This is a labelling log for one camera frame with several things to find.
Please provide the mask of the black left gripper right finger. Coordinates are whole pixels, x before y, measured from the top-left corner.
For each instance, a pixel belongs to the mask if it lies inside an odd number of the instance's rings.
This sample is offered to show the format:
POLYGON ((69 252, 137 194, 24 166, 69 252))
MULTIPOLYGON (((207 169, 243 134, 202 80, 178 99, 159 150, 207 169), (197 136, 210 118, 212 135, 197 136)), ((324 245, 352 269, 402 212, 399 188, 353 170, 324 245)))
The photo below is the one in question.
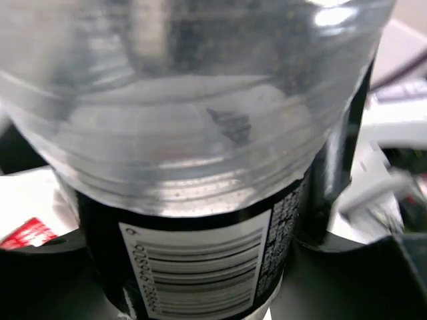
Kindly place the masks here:
POLYGON ((426 235, 325 253, 295 242, 272 319, 425 319, 426 235))

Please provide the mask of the small clear bottle black label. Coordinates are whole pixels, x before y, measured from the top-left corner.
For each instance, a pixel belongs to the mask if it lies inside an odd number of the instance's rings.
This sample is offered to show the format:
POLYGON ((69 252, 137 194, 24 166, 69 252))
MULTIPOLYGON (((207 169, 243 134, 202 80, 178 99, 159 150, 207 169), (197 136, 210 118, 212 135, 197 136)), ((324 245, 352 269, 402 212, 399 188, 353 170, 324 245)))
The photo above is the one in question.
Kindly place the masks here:
POLYGON ((2 1, 1 103, 126 319, 262 319, 393 1, 2 1))

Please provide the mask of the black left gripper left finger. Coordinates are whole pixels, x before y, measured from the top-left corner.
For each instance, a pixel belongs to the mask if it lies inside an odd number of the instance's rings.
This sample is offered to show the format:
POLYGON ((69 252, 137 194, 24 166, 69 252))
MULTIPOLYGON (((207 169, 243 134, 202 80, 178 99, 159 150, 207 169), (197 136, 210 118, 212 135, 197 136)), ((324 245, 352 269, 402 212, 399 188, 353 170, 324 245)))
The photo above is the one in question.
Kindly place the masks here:
POLYGON ((1 250, 1 319, 109 319, 81 233, 1 250))

